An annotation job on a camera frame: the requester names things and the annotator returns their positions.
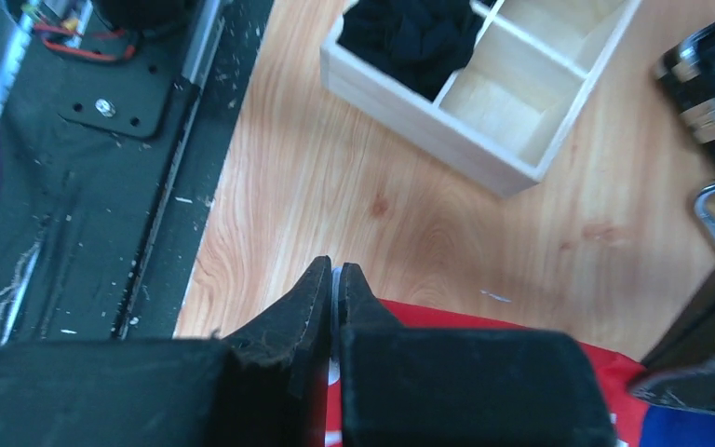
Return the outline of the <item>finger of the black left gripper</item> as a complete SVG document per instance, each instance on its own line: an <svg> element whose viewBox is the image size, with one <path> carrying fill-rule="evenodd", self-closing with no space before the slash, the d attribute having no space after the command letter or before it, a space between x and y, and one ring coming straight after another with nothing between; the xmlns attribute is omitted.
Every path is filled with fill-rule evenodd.
<svg viewBox="0 0 715 447"><path fill-rule="evenodd" d="M642 365L629 394L657 406L715 414L715 271Z"/></svg>

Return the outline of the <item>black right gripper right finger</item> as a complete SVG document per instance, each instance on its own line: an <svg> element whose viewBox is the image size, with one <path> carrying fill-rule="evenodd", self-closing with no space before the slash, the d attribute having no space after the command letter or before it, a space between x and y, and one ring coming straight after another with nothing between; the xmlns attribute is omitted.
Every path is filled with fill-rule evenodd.
<svg viewBox="0 0 715 447"><path fill-rule="evenodd" d="M562 332L413 328L357 264L339 274L346 446L613 446L586 353Z"/></svg>

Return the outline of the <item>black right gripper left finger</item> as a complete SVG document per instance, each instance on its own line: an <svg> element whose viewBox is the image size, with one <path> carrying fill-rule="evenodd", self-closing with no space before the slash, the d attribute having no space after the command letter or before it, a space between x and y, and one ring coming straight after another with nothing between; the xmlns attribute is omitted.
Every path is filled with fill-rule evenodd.
<svg viewBox="0 0 715 447"><path fill-rule="evenodd" d="M321 446L331 260L224 338L0 349L0 446Z"/></svg>

